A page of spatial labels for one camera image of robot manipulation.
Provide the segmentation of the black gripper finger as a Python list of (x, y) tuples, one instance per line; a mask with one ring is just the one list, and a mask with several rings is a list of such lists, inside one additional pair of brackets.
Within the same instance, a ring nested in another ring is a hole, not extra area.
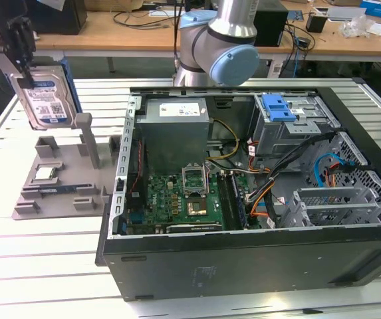
[(33, 28), (29, 18), (14, 18), (7, 23), (7, 52), (9, 59), (21, 74), (19, 79), (21, 88), (34, 88), (35, 81), (30, 67), (33, 62), (33, 53), (36, 51)]

